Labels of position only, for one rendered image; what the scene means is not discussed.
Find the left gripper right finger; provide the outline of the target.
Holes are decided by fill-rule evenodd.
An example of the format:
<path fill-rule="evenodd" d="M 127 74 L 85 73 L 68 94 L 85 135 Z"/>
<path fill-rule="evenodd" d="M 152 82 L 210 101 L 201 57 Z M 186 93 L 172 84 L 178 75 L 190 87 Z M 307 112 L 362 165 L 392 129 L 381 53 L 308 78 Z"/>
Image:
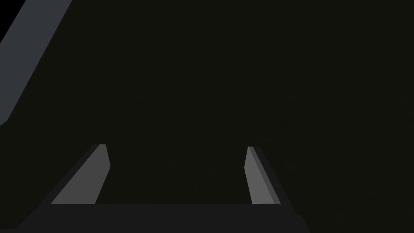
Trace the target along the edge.
<path fill-rule="evenodd" d="M 253 204 L 291 204 L 260 147 L 247 148 L 244 172 Z"/>

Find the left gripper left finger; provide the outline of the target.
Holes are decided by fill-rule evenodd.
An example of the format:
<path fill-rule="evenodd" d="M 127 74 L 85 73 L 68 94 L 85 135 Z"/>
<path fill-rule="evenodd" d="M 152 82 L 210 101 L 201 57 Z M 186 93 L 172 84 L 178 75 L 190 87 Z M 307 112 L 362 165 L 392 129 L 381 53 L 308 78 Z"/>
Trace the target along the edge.
<path fill-rule="evenodd" d="M 94 144 L 41 204 L 95 204 L 109 170 L 106 145 Z"/>

